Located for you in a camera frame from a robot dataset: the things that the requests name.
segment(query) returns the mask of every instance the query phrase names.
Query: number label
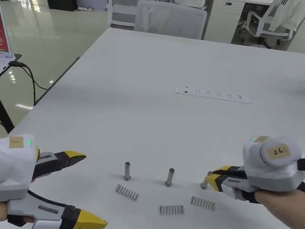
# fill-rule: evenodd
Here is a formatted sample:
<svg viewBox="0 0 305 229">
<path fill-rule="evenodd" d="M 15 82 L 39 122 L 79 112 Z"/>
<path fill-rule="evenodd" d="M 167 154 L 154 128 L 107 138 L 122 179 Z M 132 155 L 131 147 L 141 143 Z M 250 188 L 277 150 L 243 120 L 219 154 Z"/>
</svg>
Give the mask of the number label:
<svg viewBox="0 0 305 229">
<path fill-rule="evenodd" d="M 23 137 L 22 136 L 13 136 L 10 137 L 10 149 L 14 148 L 23 148 Z"/>
<path fill-rule="evenodd" d="M 284 143 L 277 147 L 271 147 L 267 151 L 270 159 L 280 159 L 291 156 L 288 146 Z"/>
</svg>

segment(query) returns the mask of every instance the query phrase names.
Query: sticker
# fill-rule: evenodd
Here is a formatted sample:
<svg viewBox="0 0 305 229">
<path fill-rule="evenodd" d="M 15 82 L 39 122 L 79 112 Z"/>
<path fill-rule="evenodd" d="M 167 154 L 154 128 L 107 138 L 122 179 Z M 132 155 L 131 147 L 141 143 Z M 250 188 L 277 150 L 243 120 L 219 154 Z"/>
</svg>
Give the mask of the sticker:
<svg viewBox="0 0 305 229">
<path fill-rule="evenodd" d="M 22 136 L 14 136 L 10 137 L 10 149 L 14 148 L 23 148 L 23 137 Z"/>
<path fill-rule="evenodd" d="M 284 143 L 277 147 L 269 148 L 267 152 L 270 159 L 280 159 L 291 156 L 288 146 Z"/>
<path fill-rule="evenodd" d="M 258 142 L 265 142 L 268 138 L 268 136 L 259 136 L 254 142 L 258 143 Z"/>
</svg>

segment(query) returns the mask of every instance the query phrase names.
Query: white cabinet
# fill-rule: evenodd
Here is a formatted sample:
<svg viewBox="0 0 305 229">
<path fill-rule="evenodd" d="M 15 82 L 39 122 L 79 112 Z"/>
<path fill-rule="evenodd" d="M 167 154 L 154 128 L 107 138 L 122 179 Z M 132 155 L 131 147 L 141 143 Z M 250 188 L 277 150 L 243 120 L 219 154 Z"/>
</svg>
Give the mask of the white cabinet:
<svg viewBox="0 0 305 229">
<path fill-rule="evenodd" d="M 244 2 L 232 0 L 214 0 L 204 40 L 231 43 Z"/>
</svg>

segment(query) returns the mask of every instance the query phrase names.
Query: drawer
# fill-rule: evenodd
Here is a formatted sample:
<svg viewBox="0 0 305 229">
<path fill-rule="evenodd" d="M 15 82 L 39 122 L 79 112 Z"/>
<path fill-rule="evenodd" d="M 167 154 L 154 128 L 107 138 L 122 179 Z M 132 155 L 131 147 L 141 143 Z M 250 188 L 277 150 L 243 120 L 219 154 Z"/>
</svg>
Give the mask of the drawer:
<svg viewBox="0 0 305 229">
<path fill-rule="evenodd" d="M 212 13 L 233 13 L 241 14 L 244 8 L 244 2 L 232 0 L 214 0 Z"/>
</svg>

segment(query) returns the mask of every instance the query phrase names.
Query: table surface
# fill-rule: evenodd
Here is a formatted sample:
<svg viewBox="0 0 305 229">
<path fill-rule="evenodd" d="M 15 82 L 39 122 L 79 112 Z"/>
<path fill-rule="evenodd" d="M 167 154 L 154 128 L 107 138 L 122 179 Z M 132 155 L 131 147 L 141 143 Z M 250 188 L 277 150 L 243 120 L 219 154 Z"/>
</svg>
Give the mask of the table surface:
<svg viewBox="0 0 305 229">
<path fill-rule="evenodd" d="M 290 135 L 305 147 L 304 72 L 299 53 L 108 29 L 10 135 L 34 134 L 42 152 L 85 153 L 30 189 L 94 212 L 108 229 L 283 229 L 263 206 L 199 184 L 208 170 L 242 165 L 252 136 Z M 252 104 L 174 93 L 187 85 L 247 94 Z M 138 200 L 115 193 L 117 184 Z M 216 211 L 191 205 L 192 195 Z M 160 205 L 180 204 L 184 215 L 159 215 Z"/>
<path fill-rule="evenodd" d="M 246 3 L 270 6 L 273 0 L 245 0 Z"/>
</svg>

